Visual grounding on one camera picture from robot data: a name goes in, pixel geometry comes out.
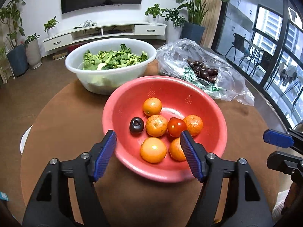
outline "white tv stand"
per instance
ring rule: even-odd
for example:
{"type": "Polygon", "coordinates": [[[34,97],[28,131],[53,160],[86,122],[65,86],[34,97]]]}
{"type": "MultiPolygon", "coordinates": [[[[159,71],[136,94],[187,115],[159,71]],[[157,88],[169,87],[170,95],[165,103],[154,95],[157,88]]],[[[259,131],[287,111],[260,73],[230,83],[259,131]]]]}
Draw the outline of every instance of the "white tv stand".
{"type": "Polygon", "coordinates": [[[138,39],[165,39],[165,24],[148,22],[103,23],[103,25],[70,29],[43,40],[45,51],[105,37],[134,37],[138,39]]]}

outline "brown floor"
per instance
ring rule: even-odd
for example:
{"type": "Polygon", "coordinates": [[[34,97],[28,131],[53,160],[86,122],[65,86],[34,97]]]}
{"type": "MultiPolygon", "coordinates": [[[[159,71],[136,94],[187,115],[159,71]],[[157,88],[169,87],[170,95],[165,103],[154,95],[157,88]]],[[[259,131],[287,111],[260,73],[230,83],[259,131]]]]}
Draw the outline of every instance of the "brown floor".
{"type": "Polygon", "coordinates": [[[77,78],[65,68],[64,59],[44,57],[42,62],[36,70],[0,86],[0,191],[8,195],[8,207],[18,221],[25,211],[20,183],[22,135],[49,100],[77,78]]]}

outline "white plastic basin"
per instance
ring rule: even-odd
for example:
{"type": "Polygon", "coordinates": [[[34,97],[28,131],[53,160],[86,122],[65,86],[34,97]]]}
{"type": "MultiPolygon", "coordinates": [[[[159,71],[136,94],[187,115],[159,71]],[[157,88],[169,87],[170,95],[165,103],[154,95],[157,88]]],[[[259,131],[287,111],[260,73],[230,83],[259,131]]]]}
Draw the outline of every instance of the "white plastic basin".
{"type": "Polygon", "coordinates": [[[109,95],[124,83],[141,76],[147,64],[156,58],[157,51],[154,46],[131,38],[108,38],[94,41],[72,51],[65,60],[65,66],[71,72],[74,72],[83,86],[90,92],[96,94],[109,95]],[[92,54],[98,54],[99,51],[120,51],[120,45],[125,44],[131,48],[131,52],[141,55],[142,51],[147,53],[148,59],[133,66],[126,66],[109,70],[82,70],[83,54],[90,50],[92,54]]]}

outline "drawer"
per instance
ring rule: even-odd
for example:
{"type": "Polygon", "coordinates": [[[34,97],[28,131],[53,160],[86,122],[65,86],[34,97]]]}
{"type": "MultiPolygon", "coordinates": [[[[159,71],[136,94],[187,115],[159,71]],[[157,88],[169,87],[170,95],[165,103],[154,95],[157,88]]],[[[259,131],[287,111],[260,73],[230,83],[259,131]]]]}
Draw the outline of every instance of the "drawer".
{"type": "Polygon", "coordinates": [[[62,46],[70,45],[73,43],[72,35],[67,34],[60,37],[56,37],[53,39],[50,39],[48,41],[45,41],[43,43],[45,51],[50,51],[56,48],[60,48],[62,46]]]}
{"type": "Polygon", "coordinates": [[[159,25],[135,25],[134,34],[164,36],[165,28],[166,26],[159,26],[159,25]]]}

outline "tangerine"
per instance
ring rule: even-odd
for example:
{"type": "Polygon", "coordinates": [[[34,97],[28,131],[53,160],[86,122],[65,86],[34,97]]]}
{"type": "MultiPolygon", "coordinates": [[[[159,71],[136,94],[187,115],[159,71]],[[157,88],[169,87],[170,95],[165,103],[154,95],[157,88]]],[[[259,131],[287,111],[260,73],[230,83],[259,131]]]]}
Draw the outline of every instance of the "tangerine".
{"type": "Polygon", "coordinates": [[[177,161],[185,161],[186,157],[184,155],[184,152],[181,148],[180,144],[180,137],[176,138],[172,141],[170,147],[169,147],[169,153],[171,157],[177,161]]]}
{"type": "Polygon", "coordinates": [[[149,163],[159,163],[166,156],[167,148],[165,144],[156,137],[149,137],[145,139],[141,148],[140,155],[143,160],[149,163]]]}
{"type": "Polygon", "coordinates": [[[167,119],[163,116],[152,115],[146,121],[145,128],[149,135],[159,137],[166,133],[167,123],[167,119]]]}
{"type": "Polygon", "coordinates": [[[198,135],[203,128],[202,119],[197,115],[188,115],[183,121],[186,123],[187,130],[192,136],[198,135]]]}
{"type": "Polygon", "coordinates": [[[152,97],[143,103],[143,112],[148,116],[159,114],[161,110],[162,103],[158,98],[152,97]]]}

